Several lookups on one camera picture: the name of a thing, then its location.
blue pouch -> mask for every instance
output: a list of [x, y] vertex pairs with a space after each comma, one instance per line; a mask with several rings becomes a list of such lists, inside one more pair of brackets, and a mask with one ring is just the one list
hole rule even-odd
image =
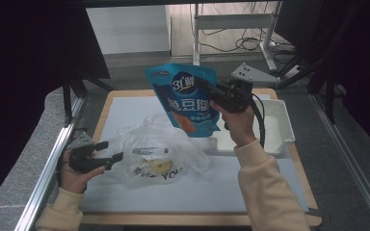
[[164, 64], [146, 69], [145, 75], [174, 127], [181, 128], [191, 138], [210, 137], [220, 130], [216, 125], [219, 113], [210, 107], [208, 92], [194, 81], [198, 76], [215, 86], [217, 77], [213, 69]]

plastic bag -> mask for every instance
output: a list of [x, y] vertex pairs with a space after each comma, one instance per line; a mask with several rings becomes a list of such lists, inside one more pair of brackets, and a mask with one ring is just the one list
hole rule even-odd
[[205, 66], [164, 64], [145, 70], [174, 127], [192, 138], [206, 138], [219, 131], [219, 113], [209, 106], [209, 94], [196, 85], [195, 76], [216, 85], [216, 72]]
[[200, 177], [209, 160], [199, 144], [174, 128], [165, 114], [149, 115], [138, 126], [124, 128], [109, 141], [112, 152], [123, 151], [112, 171], [138, 185], [170, 184], [189, 171]]

hand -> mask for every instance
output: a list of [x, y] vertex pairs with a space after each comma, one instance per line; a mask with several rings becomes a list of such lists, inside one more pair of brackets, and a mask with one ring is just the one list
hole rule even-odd
[[102, 174], [105, 171], [105, 167], [98, 167], [92, 171], [82, 174], [75, 171], [71, 166], [68, 165], [68, 160], [71, 155], [71, 150], [66, 150], [63, 155], [62, 165], [62, 188], [71, 193], [82, 193], [86, 188], [87, 182], [93, 177]]
[[222, 113], [222, 119], [229, 127], [230, 137], [238, 147], [245, 146], [256, 140], [253, 132], [254, 112], [248, 107], [241, 114], [232, 114], [211, 100], [210, 106]]

beige sleeve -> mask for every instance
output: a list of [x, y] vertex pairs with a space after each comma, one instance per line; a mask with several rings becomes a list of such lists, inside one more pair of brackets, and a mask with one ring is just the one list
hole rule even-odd
[[234, 151], [241, 166], [239, 186], [252, 229], [309, 230], [304, 210], [280, 174], [278, 162], [265, 153], [259, 141]]
[[68, 192], [59, 188], [53, 205], [44, 208], [36, 227], [44, 230], [78, 230], [83, 213], [79, 210], [84, 195]]

white plastic bag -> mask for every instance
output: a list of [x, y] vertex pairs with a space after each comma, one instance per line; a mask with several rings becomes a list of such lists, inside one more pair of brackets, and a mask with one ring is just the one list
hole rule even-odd
[[[165, 114], [149, 115], [140, 125], [119, 130], [109, 149], [124, 153], [112, 171], [138, 185], [170, 184], [182, 175], [200, 177], [209, 167], [199, 144], [173, 127]], [[186, 174], [190, 170], [197, 174]]]

